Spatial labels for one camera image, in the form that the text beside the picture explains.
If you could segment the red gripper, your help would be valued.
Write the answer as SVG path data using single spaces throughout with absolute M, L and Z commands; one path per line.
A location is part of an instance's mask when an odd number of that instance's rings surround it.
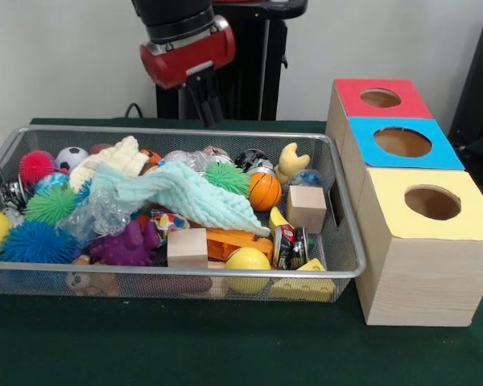
M 236 43 L 225 18 L 215 18 L 213 25 L 190 37 L 165 44 L 145 43 L 140 57 L 152 81 L 164 89 L 179 87 L 187 78 L 207 68 L 217 70 L 233 61 Z M 205 128 L 223 121 L 215 72 L 191 76 L 188 91 Z

